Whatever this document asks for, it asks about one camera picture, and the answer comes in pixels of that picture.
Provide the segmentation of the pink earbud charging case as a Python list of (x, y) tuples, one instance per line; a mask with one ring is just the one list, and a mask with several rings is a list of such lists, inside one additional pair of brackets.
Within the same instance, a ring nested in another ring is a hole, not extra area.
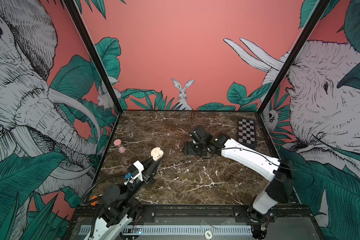
[(163, 150), (160, 147), (153, 148), (151, 150), (151, 157), (154, 161), (158, 161), (164, 155)]

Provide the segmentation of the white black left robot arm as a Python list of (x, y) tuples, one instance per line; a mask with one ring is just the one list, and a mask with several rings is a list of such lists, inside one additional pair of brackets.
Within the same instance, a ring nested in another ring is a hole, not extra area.
[(144, 185), (154, 181), (160, 163), (160, 157), (151, 157), (143, 162), (136, 161), (127, 168), (124, 183), (111, 184), (107, 186), (104, 194), (87, 200), (88, 194), (99, 184), (118, 177), (110, 175), (93, 184), (85, 192), (80, 203), (82, 207), (96, 201), (102, 202), (92, 220), (86, 240), (114, 240), (122, 234), (127, 225), (136, 225), (141, 220), (144, 216), (143, 205), (135, 195)]

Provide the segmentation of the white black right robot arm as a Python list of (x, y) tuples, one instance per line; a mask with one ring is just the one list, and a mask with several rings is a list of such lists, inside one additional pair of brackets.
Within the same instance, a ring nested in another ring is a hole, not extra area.
[(259, 153), (223, 133), (212, 135), (201, 125), (192, 128), (188, 135), (192, 140), (184, 143), (184, 155), (203, 159), (220, 156), (263, 178), (264, 188), (254, 197), (247, 210), (252, 222), (267, 222), (273, 207), (289, 202), (295, 184), (292, 161)]

